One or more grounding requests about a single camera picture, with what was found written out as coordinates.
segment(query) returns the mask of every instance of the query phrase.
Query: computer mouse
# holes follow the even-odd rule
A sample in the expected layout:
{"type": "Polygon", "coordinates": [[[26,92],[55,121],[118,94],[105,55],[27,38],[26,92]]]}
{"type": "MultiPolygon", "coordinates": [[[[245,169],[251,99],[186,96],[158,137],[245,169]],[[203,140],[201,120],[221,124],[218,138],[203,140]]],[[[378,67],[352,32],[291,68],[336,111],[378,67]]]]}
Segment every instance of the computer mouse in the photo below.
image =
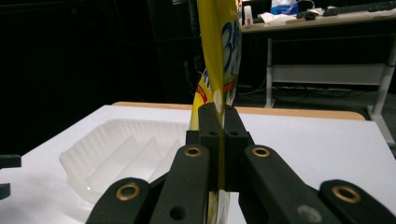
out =
{"type": "Polygon", "coordinates": [[[304,18],[306,21],[314,21],[317,15],[318,14],[315,12],[307,11],[304,15],[304,18]]]}

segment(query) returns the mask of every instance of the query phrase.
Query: snack bag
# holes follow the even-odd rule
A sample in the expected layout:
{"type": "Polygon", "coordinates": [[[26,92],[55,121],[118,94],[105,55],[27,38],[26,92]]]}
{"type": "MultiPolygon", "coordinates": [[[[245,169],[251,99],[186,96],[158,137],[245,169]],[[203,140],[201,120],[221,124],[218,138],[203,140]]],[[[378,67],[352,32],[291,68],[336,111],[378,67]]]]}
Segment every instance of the snack bag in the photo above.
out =
{"type": "MultiPolygon", "coordinates": [[[[214,102],[219,126],[224,128],[225,105],[233,105],[241,62],[241,29],[238,2],[235,0],[198,0],[205,71],[198,83],[192,104],[190,130],[199,130],[198,108],[214,102]]],[[[209,192],[208,223],[223,223],[227,217],[229,193],[224,187],[224,141],[219,134],[219,190],[209,192]]]]}

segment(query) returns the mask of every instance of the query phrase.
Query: floor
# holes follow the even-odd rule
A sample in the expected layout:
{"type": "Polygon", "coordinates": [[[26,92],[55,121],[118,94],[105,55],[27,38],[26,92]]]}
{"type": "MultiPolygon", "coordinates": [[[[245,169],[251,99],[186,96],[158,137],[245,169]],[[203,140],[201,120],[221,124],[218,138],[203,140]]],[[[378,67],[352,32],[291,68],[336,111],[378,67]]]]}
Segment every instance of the floor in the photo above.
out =
{"type": "MultiPolygon", "coordinates": [[[[253,90],[249,87],[238,88],[236,106],[265,106],[265,88],[253,90]]],[[[322,89],[307,87],[274,87],[274,108],[300,108],[319,110],[345,110],[362,114],[370,120],[367,105],[376,99],[375,91],[356,91],[348,89],[322,89]]],[[[389,93],[382,110],[393,139],[396,139],[396,94],[389,93]]],[[[396,146],[389,146],[396,158],[396,146]]]]}

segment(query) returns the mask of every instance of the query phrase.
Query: wooden table edge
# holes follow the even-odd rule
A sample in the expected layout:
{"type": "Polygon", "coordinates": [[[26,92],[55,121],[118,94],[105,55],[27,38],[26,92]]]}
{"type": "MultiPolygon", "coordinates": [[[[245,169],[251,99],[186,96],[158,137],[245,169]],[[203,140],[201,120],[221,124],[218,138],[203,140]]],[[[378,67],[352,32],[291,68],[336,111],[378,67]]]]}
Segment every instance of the wooden table edge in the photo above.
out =
{"type": "MultiPolygon", "coordinates": [[[[116,102],[113,105],[163,108],[163,109],[184,109],[184,110],[192,109],[192,105],[123,102],[123,101],[116,102]]],[[[276,116],[292,116],[292,117],[322,118],[322,119],[365,120],[363,115],[353,111],[283,109],[283,108],[264,108],[264,107],[247,107],[247,106],[236,106],[235,108],[238,111],[238,113],[242,113],[242,114],[276,115],[276,116]]]]}

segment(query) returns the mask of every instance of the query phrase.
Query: brass screw insert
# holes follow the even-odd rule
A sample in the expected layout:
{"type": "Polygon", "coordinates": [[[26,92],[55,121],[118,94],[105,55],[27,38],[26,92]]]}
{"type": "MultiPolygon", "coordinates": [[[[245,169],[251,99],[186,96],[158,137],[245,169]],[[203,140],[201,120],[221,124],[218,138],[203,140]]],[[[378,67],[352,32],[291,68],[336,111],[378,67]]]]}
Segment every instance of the brass screw insert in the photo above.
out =
{"type": "Polygon", "coordinates": [[[258,157],[269,157],[271,152],[264,147],[255,147],[252,150],[253,154],[258,157]]]}
{"type": "Polygon", "coordinates": [[[361,201],[361,196],[359,195],[359,193],[348,186],[334,186],[332,187],[332,193],[337,196],[337,198],[347,203],[358,203],[361,201]]]}
{"type": "Polygon", "coordinates": [[[122,185],[117,189],[116,197],[121,201],[132,200],[140,194],[140,187],[136,183],[122,185]]]}
{"type": "Polygon", "coordinates": [[[197,147],[189,147],[184,151],[184,154],[189,157],[197,157],[202,154],[202,150],[197,147]]]}

